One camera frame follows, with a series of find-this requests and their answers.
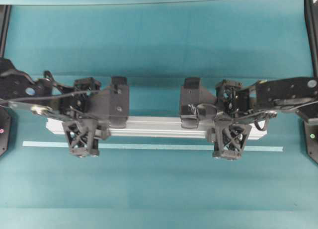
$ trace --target black bracket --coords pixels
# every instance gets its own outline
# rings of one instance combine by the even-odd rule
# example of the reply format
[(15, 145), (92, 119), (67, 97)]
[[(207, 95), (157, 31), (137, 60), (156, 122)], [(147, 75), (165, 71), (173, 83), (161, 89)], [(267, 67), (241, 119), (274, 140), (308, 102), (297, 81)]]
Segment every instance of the black bracket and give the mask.
[(11, 116), (7, 110), (0, 107), (0, 156), (8, 149), (10, 126)]
[(200, 108), (198, 105), (215, 104), (216, 101), (217, 98), (205, 87), (201, 86), (200, 78), (186, 78), (180, 91), (179, 114), (182, 127), (188, 129), (198, 128), (200, 120), (213, 119), (217, 114), (215, 108)]
[(307, 154), (318, 163), (318, 126), (310, 125), (304, 121)]

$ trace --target white strip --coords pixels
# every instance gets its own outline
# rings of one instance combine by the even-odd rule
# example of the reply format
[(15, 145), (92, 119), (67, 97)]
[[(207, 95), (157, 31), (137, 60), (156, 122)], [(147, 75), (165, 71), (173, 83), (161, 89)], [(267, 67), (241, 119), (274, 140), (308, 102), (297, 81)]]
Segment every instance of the white strip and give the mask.
[[(54, 147), (67, 148), (68, 144), (63, 142), (23, 141), (25, 147)], [(122, 150), (191, 150), (211, 151), (213, 145), (149, 145), (149, 144), (99, 144), (100, 149), (122, 149)], [(283, 152), (283, 147), (275, 146), (246, 146), (245, 151), (257, 152)]]

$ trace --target screw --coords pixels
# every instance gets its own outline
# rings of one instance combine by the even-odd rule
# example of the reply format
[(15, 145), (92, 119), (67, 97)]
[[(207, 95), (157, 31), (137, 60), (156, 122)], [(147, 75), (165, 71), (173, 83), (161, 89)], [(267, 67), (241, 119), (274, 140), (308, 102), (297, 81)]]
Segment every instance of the screw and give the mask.
[(308, 81), (307, 86), (310, 88), (313, 88), (313, 87), (317, 86), (317, 81), (312, 79), (312, 80)]

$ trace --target black cable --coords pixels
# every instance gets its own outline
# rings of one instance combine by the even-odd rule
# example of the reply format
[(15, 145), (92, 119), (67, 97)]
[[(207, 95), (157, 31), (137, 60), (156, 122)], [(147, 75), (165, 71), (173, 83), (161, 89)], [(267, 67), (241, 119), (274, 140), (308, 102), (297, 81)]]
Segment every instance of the black cable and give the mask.
[(51, 99), (59, 99), (59, 98), (65, 98), (69, 96), (79, 95), (79, 94), (85, 94), (85, 93), (98, 93), (104, 90), (83, 90), (83, 91), (73, 91), (70, 93), (60, 94), (60, 95), (53, 95), (53, 96), (35, 96), (35, 97), (20, 97), (20, 98), (12, 98), (9, 100), (3, 100), (0, 101), (0, 106), (3, 104), (7, 104), (11, 101), (17, 102), (17, 101), (32, 101), (32, 100), (51, 100)]

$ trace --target cable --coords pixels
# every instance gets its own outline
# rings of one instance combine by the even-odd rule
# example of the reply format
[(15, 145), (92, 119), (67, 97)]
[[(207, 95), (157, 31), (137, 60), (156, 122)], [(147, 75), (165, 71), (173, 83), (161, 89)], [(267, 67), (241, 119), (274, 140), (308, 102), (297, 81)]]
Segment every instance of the cable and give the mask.
[(60, 94), (60, 95), (53, 95), (53, 96), (35, 96), (35, 97), (20, 97), (20, 98), (12, 98), (9, 100), (0, 101), (0, 106), (3, 104), (7, 104), (11, 101), (32, 101), (32, 100), (51, 100), (51, 99), (59, 99), (59, 98), (65, 98), (69, 96), (79, 95), (79, 94), (85, 94), (85, 93), (98, 93), (104, 90), (83, 90), (83, 91), (73, 91), (70, 93)]
[(304, 106), (308, 106), (308, 105), (312, 105), (312, 104), (316, 104), (316, 103), (318, 103), (318, 100), (317, 101), (308, 102), (308, 103), (305, 103), (305, 104), (300, 105), (300, 106), (295, 106), (293, 108), (286, 109), (286, 110), (287, 111), (294, 111), (294, 110), (297, 110), (298, 108), (301, 108), (301, 107), (304, 107)]

